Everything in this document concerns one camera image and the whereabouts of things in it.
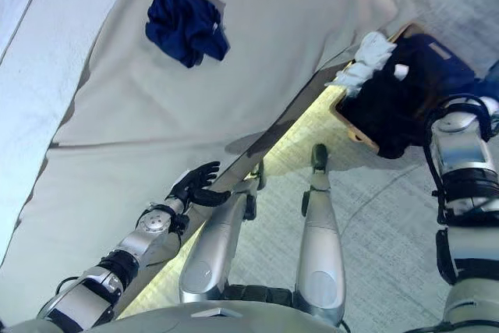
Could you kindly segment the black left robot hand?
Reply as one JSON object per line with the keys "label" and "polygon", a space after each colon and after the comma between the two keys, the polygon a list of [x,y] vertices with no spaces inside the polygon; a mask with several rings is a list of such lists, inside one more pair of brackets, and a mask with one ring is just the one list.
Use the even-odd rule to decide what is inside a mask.
{"label": "black left robot hand", "polygon": [[187,172],[173,185],[167,199],[177,199],[186,209],[190,204],[203,207],[217,207],[231,196],[230,191],[216,192],[209,190],[217,178],[221,162],[212,161]]}

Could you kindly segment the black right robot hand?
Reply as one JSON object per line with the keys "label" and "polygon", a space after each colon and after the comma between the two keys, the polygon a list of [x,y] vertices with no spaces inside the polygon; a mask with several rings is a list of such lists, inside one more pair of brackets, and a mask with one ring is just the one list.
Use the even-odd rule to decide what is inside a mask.
{"label": "black right robot hand", "polygon": [[492,117],[496,112],[498,112],[499,109],[498,100],[493,99],[492,97],[485,97],[485,96],[480,97],[480,100],[487,107],[487,111],[490,117]]}

